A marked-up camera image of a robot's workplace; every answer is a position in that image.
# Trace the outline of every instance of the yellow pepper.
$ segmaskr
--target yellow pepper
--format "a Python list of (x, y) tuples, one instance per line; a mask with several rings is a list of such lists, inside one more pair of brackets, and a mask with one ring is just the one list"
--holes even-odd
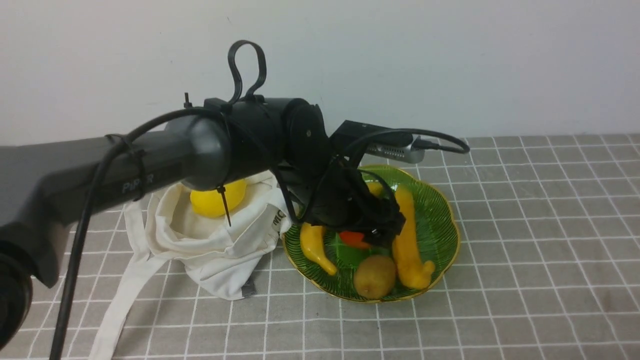
[(307, 259), (320, 265), (327, 274), (334, 276), (338, 269), (324, 254), (324, 231), (324, 226), (311, 226), (305, 222), (300, 229), (300, 247)]
[(406, 187), (399, 185), (396, 190), (396, 201), (406, 222), (396, 236), (392, 246), (394, 260), (398, 269), (400, 282), (408, 288), (424, 289), (431, 284), (431, 275), (435, 264), (429, 260), (422, 263), (415, 232), (415, 208), (413, 195)]

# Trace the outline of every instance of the yellow ball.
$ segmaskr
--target yellow ball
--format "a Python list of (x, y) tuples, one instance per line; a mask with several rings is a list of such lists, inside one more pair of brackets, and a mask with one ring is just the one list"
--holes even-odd
[[(240, 179), (225, 185), (225, 197), (229, 211), (235, 209), (244, 198), (246, 181)], [(217, 218), (225, 214), (225, 205), (222, 195), (217, 190), (209, 192), (191, 191), (191, 205), (193, 212), (207, 218)]]

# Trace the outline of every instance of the black robotic arm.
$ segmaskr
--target black robotic arm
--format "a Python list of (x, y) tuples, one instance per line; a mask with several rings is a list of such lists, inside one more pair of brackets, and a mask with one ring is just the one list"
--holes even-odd
[[(240, 98), (238, 47), (256, 48), (258, 82)], [(345, 122), (331, 136), (318, 106), (303, 99), (254, 95), (266, 78), (264, 53), (240, 41), (229, 52), (236, 81), (231, 101), (207, 99), (162, 115), (127, 135), (7, 148), (0, 151), (0, 348), (20, 327), (31, 303), (31, 276), (53, 287), (70, 226), (78, 224), (52, 359), (61, 356), (84, 235), (91, 214), (139, 199), (145, 192), (183, 181), (195, 190), (271, 170), (294, 222), (334, 231), (359, 231), (389, 246), (404, 217), (393, 196), (373, 197), (356, 169), (363, 154), (416, 163), (425, 149), (466, 153), (457, 138), (416, 129), (391, 130)], [(149, 132), (167, 123), (164, 131)], [(414, 134), (455, 143), (446, 147)], [(385, 185), (387, 195), (390, 189)], [(295, 214), (293, 202), (305, 208)]]

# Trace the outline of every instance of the bag strap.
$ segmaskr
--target bag strap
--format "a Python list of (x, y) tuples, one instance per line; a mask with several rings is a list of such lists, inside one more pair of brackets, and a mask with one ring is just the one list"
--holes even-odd
[(92, 360), (111, 359), (133, 302), (140, 294), (142, 287), (167, 261), (167, 259), (152, 256), (149, 250), (139, 202), (127, 205), (124, 210), (124, 220), (133, 256), (95, 335), (89, 355), (89, 359)]

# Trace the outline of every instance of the red tomato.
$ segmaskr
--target red tomato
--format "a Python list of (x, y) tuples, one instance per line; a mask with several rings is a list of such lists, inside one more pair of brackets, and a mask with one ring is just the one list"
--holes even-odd
[(339, 233), (340, 239), (349, 247), (356, 249), (370, 249), (371, 245), (362, 241), (364, 239), (363, 233), (356, 233), (354, 231), (343, 231)]

